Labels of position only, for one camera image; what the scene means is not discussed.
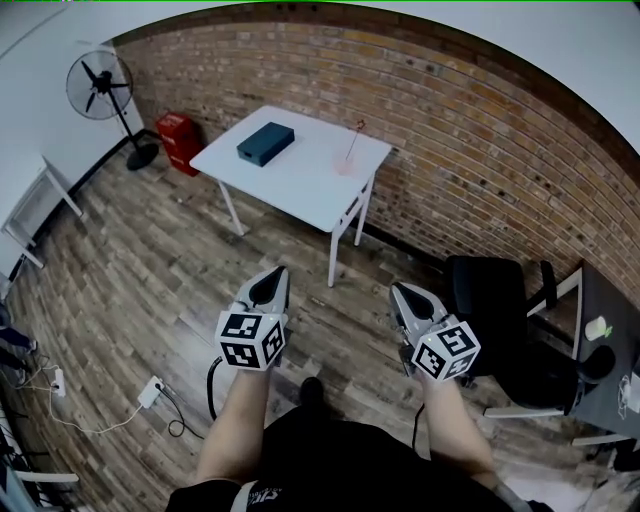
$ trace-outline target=brick wall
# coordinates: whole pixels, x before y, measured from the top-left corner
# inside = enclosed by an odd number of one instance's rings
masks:
[[[264,104],[364,119],[394,146],[369,222],[442,258],[544,258],[558,277],[586,259],[640,303],[638,155],[571,91],[486,41],[360,6],[245,4],[115,46],[148,128],[183,112],[212,140]]]

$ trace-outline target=black t-shirt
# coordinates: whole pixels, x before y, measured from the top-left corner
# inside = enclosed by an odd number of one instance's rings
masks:
[[[167,512],[512,510],[477,482],[420,458],[379,428],[344,421],[295,427],[289,422],[267,429],[254,483],[211,480],[178,489]]]

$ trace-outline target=blue box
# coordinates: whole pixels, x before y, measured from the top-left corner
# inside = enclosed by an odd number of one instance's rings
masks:
[[[274,156],[295,140],[293,130],[267,123],[248,139],[238,144],[238,156],[264,167]]]

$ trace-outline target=person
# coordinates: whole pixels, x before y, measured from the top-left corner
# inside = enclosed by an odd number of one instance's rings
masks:
[[[3,305],[0,305],[0,339],[14,347],[26,349],[25,354],[32,354],[38,348],[38,342],[36,340],[29,339],[24,334],[19,333],[11,327],[11,318]],[[11,352],[2,347],[0,347],[0,364],[8,366],[17,372],[18,386],[25,383],[29,367],[23,360],[14,356]]]
[[[456,382],[416,373],[431,461],[377,427],[332,419],[313,377],[300,388],[301,405],[264,429],[271,370],[238,371],[204,441],[194,485],[174,491],[167,512],[538,510],[497,478]]]

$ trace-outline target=white wall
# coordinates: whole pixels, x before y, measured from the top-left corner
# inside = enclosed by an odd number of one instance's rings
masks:
[[[579,94],[640,151],[640,11],[632,3],[360,3],[450,25],[519,55]],[[21,151],[43,151],[67,184],[75,183],[122,134],[116,121],[88,121],[68,105],[64,83],[74,59],[145,24],[228,4],[1,5],[0,112],[12,124],[0,125],[0,173],[9,172]],[[55,9],[64,12],[2,56]],[[132,129],[142,126],[135,109],[129,117]],[[0,272],[8,273],[17,255],[0,242]]]

